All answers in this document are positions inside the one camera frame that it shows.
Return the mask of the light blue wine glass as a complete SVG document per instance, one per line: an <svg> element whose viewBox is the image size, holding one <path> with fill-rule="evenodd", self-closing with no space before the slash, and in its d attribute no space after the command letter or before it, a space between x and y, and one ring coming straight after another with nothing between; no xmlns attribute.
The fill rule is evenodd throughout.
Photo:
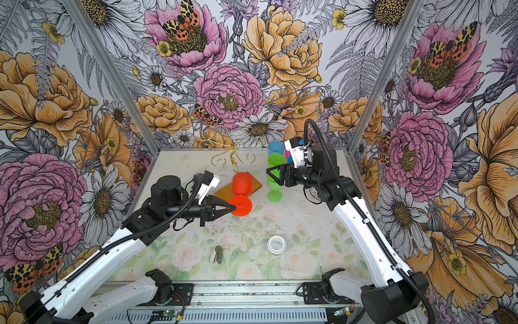
<svg viewBox="0 0 518 324"><path fill-rule="evenodd" d="M268 143L267 149L268 149L269 156L274 155L274 154L283 155L283 156L285 155L285 146L284 146L284 143L281 141L272 141L272 142Z"/></svg>

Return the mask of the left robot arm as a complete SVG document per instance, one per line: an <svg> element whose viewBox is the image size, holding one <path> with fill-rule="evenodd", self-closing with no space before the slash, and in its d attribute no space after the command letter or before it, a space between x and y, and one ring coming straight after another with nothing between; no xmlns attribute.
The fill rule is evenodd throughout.
<svg viewBox="0 0 518 324"><path fill-rule="evenodd" d="M112 293L93 294L129 259L153 243L170 224L180 219L210 221L232 213L236 207L209 191L219 177L209 171L196 174L187 190L175 175L166 175L151 187L151 195L121 225L111 239L60 282L42 293L29 292L19 307L25 323L104 323L134 306L169 302L171 280L161 271Z"/></svg>

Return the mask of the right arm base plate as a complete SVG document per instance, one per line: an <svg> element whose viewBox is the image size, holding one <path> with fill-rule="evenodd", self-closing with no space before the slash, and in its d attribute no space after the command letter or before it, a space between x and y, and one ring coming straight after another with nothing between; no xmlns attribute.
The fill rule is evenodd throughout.
<svg viewBox="0 0 518 324"><path fill-rule="evenodd" d="M325 295L320 282L303 282L296 294L303 298L305 305L352 305L355 303L350 298Z"/></svg>

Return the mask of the red wine glass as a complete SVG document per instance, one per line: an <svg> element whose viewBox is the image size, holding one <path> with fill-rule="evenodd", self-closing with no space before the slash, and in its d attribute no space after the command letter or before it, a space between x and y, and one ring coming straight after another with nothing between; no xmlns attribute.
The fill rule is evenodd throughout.
<svg viewBox="0 0 518 324"><path fill-rule="evenodd" d="M244 217L252 211L252 202L249 198L252 189L252 176L249 173L240 172L234 175L231 182L233 197L229 200L229 204L236 208L232 215Z"/></svg>

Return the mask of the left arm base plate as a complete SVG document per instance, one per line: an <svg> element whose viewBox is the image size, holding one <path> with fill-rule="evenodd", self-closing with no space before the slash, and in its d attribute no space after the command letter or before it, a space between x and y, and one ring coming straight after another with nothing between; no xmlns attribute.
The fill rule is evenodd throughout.
<svg viewBox="0 0 518 324"><path fill-rule="evenodd" d="M139 306L190 306L194 295L194 284L173 283L162 285L148 302Z"/></svg>

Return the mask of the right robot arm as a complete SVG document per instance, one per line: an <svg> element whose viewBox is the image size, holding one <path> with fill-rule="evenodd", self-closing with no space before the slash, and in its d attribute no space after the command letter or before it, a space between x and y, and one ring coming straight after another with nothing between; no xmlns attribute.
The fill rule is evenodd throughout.
<svg viewBox="0 0 518 324"><path fill-rule="evenodd" d="M304 141L287 140L285 148L293 161L269 167L267 175L279 186L313 188L352 235L370 272L371 282L348 274L338 267L321 279L322 297L330 304L342 298L363 306L375 323L401 322L401 316L423 305L429 323L437 316L426 295L428 280L412 271L395 252L369 213L355 182L339 173L337 154L325 143L314 120L304 124Z"/></svg>

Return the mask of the green wine glass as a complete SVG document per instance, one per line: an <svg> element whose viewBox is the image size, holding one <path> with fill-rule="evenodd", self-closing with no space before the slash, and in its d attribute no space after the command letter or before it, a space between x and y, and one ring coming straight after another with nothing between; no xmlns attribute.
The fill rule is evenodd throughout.
<svg viewBox="0 0 518 324"><path fill-rule="evenodd" d="M278 203L282 201L283 194L281 192L281 187L276 183L271 177L267 177L267 184L270 191L267 194L267 198L272 203Z"/></svg>
<svg viewBox="0 0 518 324"><path fill-rule="evenodd" d="M268 156L268 168L281 166L285 164L286 159L282 154L274 153Z"/></svg>

